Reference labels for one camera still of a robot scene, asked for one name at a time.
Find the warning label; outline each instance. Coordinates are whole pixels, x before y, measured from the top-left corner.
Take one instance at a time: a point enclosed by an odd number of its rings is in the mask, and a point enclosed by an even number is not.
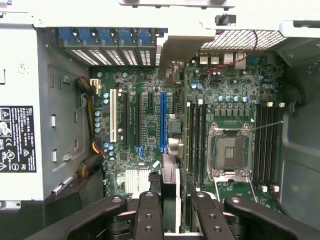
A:
[[[0,106],[0,174],[36,172],[33,107]]]

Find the screw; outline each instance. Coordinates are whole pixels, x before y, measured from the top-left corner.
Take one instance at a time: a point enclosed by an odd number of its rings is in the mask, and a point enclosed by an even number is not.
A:
[[[152,192],[147,192],[147,193],[145,194],[145,196],[146,196],[146,197],[153,197],[154,195],[153,195]]]
[[[119,202],[121,202],[121,199],[120,199],[120,197],[115,196],[114,198],[112,198],[111,201],[112,201],[113,203],[119,203]]]
[[[232,198],[231,198],[231,201],[234,202],[234,203],[236,203],[236,204],[237,204],[237,203],[240,203],[240,199],[237,198],[237,197],[232,197]]]
[[[205,196],[205,194],[203,192],[198,192],[196,194],[199,198],[203,198]]]

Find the blue pcie slot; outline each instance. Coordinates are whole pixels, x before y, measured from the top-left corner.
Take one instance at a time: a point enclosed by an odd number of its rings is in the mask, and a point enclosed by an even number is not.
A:
[[[167,152],[167,133],[166,133],[166,115],[167,115],[167,93],[160,93],[160,152]]]

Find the wire bundle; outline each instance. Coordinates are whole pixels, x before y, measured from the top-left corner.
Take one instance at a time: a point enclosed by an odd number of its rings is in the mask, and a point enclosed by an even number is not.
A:
[[[233,64],[236,64],[236,63],[239,63],[243,60],[245,60],[247,57],[249,57],[257,48],[257,45],[258,45],[258,35],[256,33],[255,30],[252,30],[252,33],[254,34],[255,36],[255,43],[254,43],[254,47],[253,49],[251,50],[251,52],[249,52],[245,57],[239,59],[239,60],[236,60],[236,61],[232,61],[232,62],[228,62],[226,64],[221,64],[221,65],[218,65],[217,67],[213,67],[211,69],[209,69],[208,71],[206,71],[203,76],[208,76],[212,71],[215,71],[217,70],[218,68],[223,68],[224,66],[230,66],[230,65],[233,65]]]

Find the white connector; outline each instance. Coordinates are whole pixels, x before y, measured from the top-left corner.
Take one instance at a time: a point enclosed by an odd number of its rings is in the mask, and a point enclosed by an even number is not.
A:
[[[117,90],[110,89],[110,142],[117,141],[118,134]]]

